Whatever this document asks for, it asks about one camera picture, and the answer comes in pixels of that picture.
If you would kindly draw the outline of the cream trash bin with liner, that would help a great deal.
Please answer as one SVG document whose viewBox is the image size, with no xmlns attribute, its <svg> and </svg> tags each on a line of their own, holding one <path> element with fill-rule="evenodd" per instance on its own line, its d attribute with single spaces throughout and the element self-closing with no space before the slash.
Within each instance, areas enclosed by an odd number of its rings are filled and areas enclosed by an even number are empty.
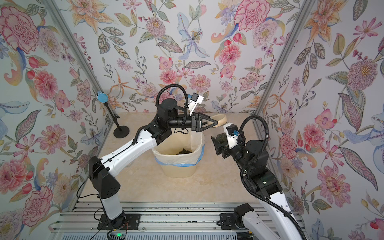
<svg viewBox="0 0 384 240">
<path fill-rule="evenodd" d="M 205 152 L 203 133 L 172 129 L 171 135 L 152 152 L 166 176 L 187 178 L 196 172 Z"/>
</svg>

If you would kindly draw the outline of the beige lid tea jar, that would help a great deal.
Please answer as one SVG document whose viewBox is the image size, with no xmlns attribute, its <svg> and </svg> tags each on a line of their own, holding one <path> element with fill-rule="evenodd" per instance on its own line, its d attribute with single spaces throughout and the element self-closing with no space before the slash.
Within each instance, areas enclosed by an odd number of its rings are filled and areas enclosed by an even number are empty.
<svg viewBox="0 0 384 240">
<path fill-rule="evenodd" d="M 221 134 L 218 134 L 216 137 L 214 137 L 214 140 L 219 143 L 220 145 L 221 144 L 227 144 L 228 143 L 228 140 L 227 140 L 227 134 L 226 133 L 221 133 Z"/>
</svg>

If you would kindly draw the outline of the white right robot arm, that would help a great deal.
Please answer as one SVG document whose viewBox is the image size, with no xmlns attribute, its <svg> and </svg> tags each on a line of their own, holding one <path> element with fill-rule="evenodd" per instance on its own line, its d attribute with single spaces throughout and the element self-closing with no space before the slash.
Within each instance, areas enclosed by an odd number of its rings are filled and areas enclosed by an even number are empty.
<svg viewBox="0 0 384 240">
<path fill-rule="evenodd" d="M 246 140 L 244 128 L 252 120 L 262 123 L 265 130 L 263 140 Z M 225 141 L 212 138 L 216 154 L 224 159 L 233 158 L 240 169 L 242 185 L 263 204 L 276 230 L 268 227 L 250 204 L 242 204 L 234 209 L 233 225 L 252 232 L 258 240 L 305 240 L 307 236 L 291 212 L 278 178 L 267 167 L 270 132 L 264 118 L 249 116 L 240 126 L 226 123 L 223 131 L 221 135 Z"/>
</svg>

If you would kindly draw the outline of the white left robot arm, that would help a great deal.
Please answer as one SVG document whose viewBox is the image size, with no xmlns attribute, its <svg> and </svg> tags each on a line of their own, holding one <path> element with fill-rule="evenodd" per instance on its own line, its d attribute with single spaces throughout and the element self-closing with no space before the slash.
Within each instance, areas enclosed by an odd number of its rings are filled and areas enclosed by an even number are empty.
<svg viewBox="0 0 384 240">
<path fill-rule="evenodd" d="M 175 99 L 160 100 L 161 95 L 171 88 L 178 88 L 183 92 L 186 100 L 184 107 L 180 107 Z M 165 86 L 157 94 L 157 112 L 150 123 L 140 127 L 131 141 L 114 152 L 102 158 L 90 158 L 88 179 L 96 190 L 95 195 L 101 201 L 109 229 L 122 229 L 129 222 L 118 197 L 121 185 L 116 179 L 125 167 L 146 151 L 164 142 L 173 134 L 173 129 L 200 133 L 218 124 L 208 115 L 194 111 L 203 101 L 204 96 L 197 93 L 188 95 L 181 85 Z"/>
</svg>

